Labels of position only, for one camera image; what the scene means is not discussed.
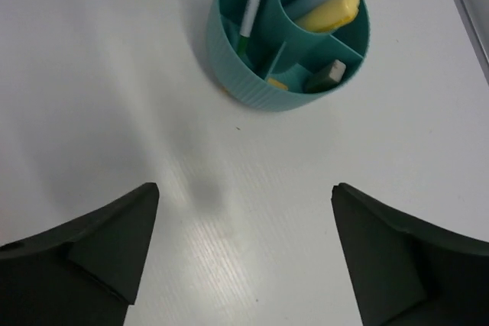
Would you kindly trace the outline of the yellow highlighter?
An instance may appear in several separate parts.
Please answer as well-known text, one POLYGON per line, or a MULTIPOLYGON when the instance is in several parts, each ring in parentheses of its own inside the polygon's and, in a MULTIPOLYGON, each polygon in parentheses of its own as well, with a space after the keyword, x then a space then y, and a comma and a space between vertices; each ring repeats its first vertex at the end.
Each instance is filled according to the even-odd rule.
POLYGON ((360 0, 328 0, 295 20, 295 24, 309 32, 332 32, 351 23, 359 12, 359 5, 360 0))

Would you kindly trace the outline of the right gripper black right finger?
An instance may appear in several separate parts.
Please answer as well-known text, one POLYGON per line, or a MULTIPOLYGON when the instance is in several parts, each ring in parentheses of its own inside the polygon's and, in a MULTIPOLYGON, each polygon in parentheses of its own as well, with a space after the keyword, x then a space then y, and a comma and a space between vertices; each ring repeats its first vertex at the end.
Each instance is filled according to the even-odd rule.
POLYGON ((346 183, 335 224, 364 325, 486 325, 488 244, 391 208, 346 183))

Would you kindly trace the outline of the small beige eraser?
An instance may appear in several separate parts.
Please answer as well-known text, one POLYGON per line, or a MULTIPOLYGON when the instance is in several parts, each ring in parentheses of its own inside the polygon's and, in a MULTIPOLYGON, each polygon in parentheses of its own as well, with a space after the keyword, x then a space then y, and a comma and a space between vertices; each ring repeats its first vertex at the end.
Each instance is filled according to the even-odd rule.
POLYGON ((285 84, 283 84, 282 82, 280 82, 280 81, 278 81, 278 80, 276 80, 274 78, 269 78, 267 80, 267 82, 270 85, 272 85, 272 86, 274 86, 276 88, 279 88, 279 89, 282 89, 282 90, 288 90, 288 86, 286 86, 285 84))

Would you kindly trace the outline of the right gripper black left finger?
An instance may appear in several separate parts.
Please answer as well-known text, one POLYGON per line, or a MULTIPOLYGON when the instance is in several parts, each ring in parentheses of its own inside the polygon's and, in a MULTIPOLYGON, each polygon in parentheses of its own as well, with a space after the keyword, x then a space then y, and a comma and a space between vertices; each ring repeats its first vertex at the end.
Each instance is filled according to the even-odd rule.
POLYGON ((122 325, 157 214, 147 182, 48 231, 1 247, 3 325, 122 325))

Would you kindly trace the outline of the green pen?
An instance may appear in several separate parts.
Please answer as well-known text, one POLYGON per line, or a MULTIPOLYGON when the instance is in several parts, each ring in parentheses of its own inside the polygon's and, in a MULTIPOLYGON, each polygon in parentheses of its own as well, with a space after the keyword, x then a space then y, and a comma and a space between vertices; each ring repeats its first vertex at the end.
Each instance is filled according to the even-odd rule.
POLYGON ((243 57, 245 55, 245 51, 248 45, 249 38, 251 36, 251 31, 257 15, 257 10, 259 9, 260 2, 261 0, 247 0, 241 22, 237 46, 237 54, 240 57, 243 57))

